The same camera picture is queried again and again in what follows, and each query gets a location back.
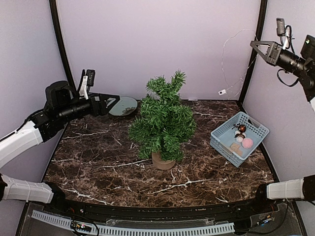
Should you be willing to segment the white light battery box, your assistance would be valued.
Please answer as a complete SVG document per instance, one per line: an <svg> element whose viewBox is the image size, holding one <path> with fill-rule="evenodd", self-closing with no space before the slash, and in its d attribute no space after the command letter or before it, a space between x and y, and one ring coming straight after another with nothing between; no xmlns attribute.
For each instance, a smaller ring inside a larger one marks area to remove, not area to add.
<svg viewBox="0 0 315 236"><path fill-rule="evenodd" d="M224 95L224 94L226 94L226 90L225 89L219 91L219 95Z"/></svg>

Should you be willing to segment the small green christmas tree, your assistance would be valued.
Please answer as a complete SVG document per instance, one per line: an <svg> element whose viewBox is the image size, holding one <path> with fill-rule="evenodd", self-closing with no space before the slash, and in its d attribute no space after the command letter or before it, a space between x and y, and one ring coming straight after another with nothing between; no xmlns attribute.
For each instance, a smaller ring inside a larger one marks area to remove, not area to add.
<svg viewBox="0 0 315 236"><path fill-rule="evenodd" d="M147 95L141 100L140 115L128 130L129 138L139 145L138 157L150 158L155 168L169 170L184 157L181 145L195 133L192 109L181 102L179 91L186 74L177 70L166 81L164 76L151 78Z"/></svg>

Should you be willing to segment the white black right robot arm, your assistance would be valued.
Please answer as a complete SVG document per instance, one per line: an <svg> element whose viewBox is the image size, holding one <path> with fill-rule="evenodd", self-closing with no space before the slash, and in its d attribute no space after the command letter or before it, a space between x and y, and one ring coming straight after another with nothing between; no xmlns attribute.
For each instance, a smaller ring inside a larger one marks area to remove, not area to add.
<svg viewBox="0 0 315 236"><path fill-rule="evenodd" d="M307 35L301 49L301 56L288 51L275 41L251 41L250 46L269 65L278 66L281 71L291 73L300 83L311 108L315 108L315 38ZM251 203L255 213L262 213L269 207L271 200L315 201L315 176L270 184L261 184Z"/></svg>

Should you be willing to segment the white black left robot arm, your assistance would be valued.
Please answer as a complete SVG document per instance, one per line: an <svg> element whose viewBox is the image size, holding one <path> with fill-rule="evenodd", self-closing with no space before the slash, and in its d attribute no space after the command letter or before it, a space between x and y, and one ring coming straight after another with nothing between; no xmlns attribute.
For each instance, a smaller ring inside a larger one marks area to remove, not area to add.
<svg viewBox="0 0 315 236"><path fill-rule="evenodd" d="M67 81L54 82L45 93L44 108L29 115L18 129L1 138L1 167L26 150L50 140L72 120L108 114L120 100L118 95L102 93L87 93L81 97ZM65 193L52 182L30 182L1 175L0 199L50 204L58 214L69 211Z"/></svg>

